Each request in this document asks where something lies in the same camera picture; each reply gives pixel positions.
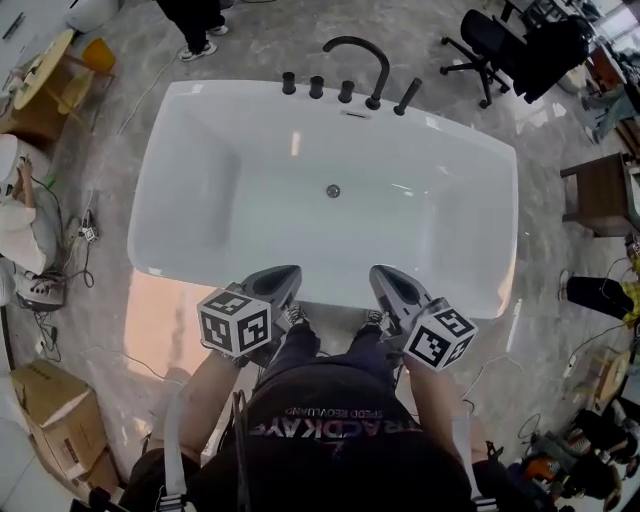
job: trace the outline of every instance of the black t-shirt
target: black t-shirt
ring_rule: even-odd
[[[475,510],[462,465],[390,390],[360,370],[318,364],[287,371],[254,394],[247,425],[254,511]],[[188,497],[198,512],[236,510],[237,455],[233,439],[225,444],[203,468],[183,457]],[[498,493],[509,488],[504,469],[496,484],[489,466],[482,471],[494,473]],[[136,463],[120,505],[152,511],[163,484],[163,453],[154,450]],[[513,488],[507,494],[522,499]],[[520,505],[528,510],[526,500]]]

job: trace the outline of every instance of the white cloth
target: white cloth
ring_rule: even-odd
[[[0,201],[0,253],[16,265],[40,275],[47,258],[31,229],[35,219],[35,208],[27,208],[11,197]]]

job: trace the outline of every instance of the faucet handle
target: faucet handle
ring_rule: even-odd
[[[324,78],[321,76],[312,76],[311,77],[311,88],[309,89],[309,96],[311,96],[314,100],[319,100],[322,98],[324,94],[322,92],[322,88],[324,87]]]
[[[296,92],[296,75],[291,71],[282,73],[282,92],[287,96]]]
[[[354,84],[351,80],[345,80],[342,82],[342,88],[340,89],[340,94],[338,95],[338,99],[341,103],[349,103],[351,101],[351,95],[353,94],[353,89],[356,84]]]

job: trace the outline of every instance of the sneaker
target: sneaker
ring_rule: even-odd
[[[614,423],[617,426],[621,427],[624,424],[625,420],[627,419],[627,413],[624,412],[624,408],[622,407],[620,402],[618,402],[617,399],[611,402],[611,409],[613,410]]]
[[[282,316],[284,316],[285,320],[291,327],[301,324],[302,322],[309,323],[307,314],[304,312],[304,309],[302,309],[302,306],[300,304],[296,304],[294,306],[290,306],[288,309],[285,309],[282,312]]]
[[[587,98],[585,96],[580,96],[580,104],[582,105],[583,109],[591,110],[591,107],[587,103]]]
[[[360,327],[360,329],[373,325],[375,327],[378,327],[384,330],[382,327],[382,324],[385,322],[386,319],[387,319],[387,315],[385,313],[382,313],[375,309],[370,309],[369,311],[367,311],[367,318],[364,321],[364,324],[362,325],[362,327]]]
[[[571,272],[566,268],[560,272],[560,279],[558,279],[558,300],[567,300],[567,283],[571,277]]]
[[[589,137],[589,140],[591,142],[593,142],[594,144],[599,144],[600,141],[598,140],[598,135],[596,134],[596,132],[594,132],[591,128],[589,128],[588,126],[584,127],[584,133],[587,134],[587,137]]]
[[[202,50],[200,53],[192,53],[187,46],[178,54],[178,57],[180,57],[180,60],[182,62],[191,62],[192,60],[196,60],[200,57],[211,55],[212,53],[215,53],[217,49],[218,47],[215,44],[213,44],[211,41],[207,41],[204,50]]]
[[[229,27],[227,27],[226,25],[222,25],[220,27],[214,27],[211,30],[209,30],[209,34],[211,34],[212,36],[223,36],[227,32],[229,32]]]

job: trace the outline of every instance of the gray marble floor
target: gray marble floor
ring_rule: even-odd
[[[133,271],[127,258],[127,230],[140,162],[162,97],[176,80],[278,80],[284,71],[294,71],[305,82],[321,74],[329,87],[351,79],[357,91],[371,90],[378,63],[370,55],[355,48],[341,49],[340,58],[322,52],[324,42],[340,35],[365,37],[387,53],[392,70],[385,98],[399,100],[411,80],[420,77],[424,86],[414,106],[472,126],[517,151],[520,211],[511,307],[501,319],[482,325],[478,340],[455,367],[456,379],[467,389],[485,361],[504,353],[513,307],[522,301],[510,352],[522,370],[505,358],[493,362],[468,395],[487,426],[488,437],[506,447],[505,460],[509,461],[522,453],[517,432],[529,416],[539,412],[541,428],[554,428],[580,406],[568,392],[572,379],[562,379],[569,354],[616,321],[560,304],[556,300],[558,275],[568,267],[603,276],[624,255],[624,249],[620,239],[594,239],[579,226],[562,223],[565,191],[571,189],[571,183],[563,184],[558,172],[615,152],[619,142],[611,136],[600,146],[592,145],[583,132],[584,123],[592,121],[576,98],[557,87],[533,105],[513,92],[500,95],[496,91],[495,104],[484,111],[478,107],[482,91],[477,75],[465,72],[444,77],[438,73],[441,65],[460,59],[453,48],[439,44],[440,37],[459,37],[464,13],[485,4],[477,0],[238,3],[227,13],[231,32],[219,39],[218,52],[192,63],[172,60],[183,39],[155,2],[126,2],[113,20],[91,34],[103,37],[117,55],[117,78],[105,93],[94,94],[84,109],[87,116],[97,112],[93,136],[72,121],[67,123],[55,151],[53,171],[55,190],[67,213],[80,215],[91,196],[102,233],[92,246],[89,264],[96,282],[87,289],[76,279],[67,306],[53,314],[52,323],[60,331],[61,365],[98,392],[124,477],[140,453],[140,439],[149,431],[157,407],[174,385],[121,352],[157,374],[180,381],[206,355],[198,343],[195,304],[208,290],[144,276]],[[492,13],[501,8],[501,0],[487,6]],[[87,40],[81,38],[76,46],[80,48]],[[121,129],[165,66],[155,87]],[[181,172],[186,170],[176,169],[176,187]],[[72,270],[84,262],[85,246],[79,243],[76,249]],[[470,264],[472,259],[470,247]],[[619,278],[626,269],[619,263],[611,276]],[[345,332],[357,326],[359,314],[311,308],[312,321],[330,352],[344,350]],[[334,319],[332,324],[327,316]],[[35,356],[37,339],[32,318],[11,305],[9,322],[18,362],[29,361]],[[614,330],[588,350],[621,347],[629,338],[626,329]],[[250,388],[254,379],[255,368],[248,368],[239,386]],[[406,375],[398,394],[413,407]]]

